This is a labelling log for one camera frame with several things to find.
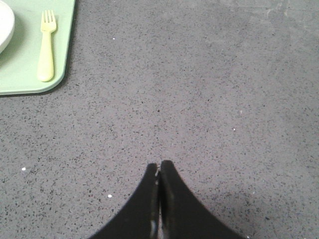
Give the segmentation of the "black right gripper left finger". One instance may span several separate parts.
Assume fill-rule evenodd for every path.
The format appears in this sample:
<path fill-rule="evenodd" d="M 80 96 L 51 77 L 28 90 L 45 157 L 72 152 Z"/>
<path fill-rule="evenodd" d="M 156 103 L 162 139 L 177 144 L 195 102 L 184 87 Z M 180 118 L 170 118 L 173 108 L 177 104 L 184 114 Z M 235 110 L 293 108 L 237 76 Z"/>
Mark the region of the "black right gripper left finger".
<path fill-rule="evenodd" d="M 159 228 L 159 177 L 148 164 L 135 192 L 121 210 L 92 239 L 156 239 Z"/>

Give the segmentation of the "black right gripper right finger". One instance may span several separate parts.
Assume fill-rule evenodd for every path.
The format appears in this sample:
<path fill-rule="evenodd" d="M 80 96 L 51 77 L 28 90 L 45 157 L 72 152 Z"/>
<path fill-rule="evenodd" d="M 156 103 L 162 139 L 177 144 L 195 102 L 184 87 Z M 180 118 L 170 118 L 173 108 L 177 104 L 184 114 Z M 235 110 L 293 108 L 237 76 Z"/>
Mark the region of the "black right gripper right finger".
<path fill-rule="evenodd" d="M 160 202 L 165 239 L 240 239 L 189 190 L 172 161 L 160 166 Z"/>

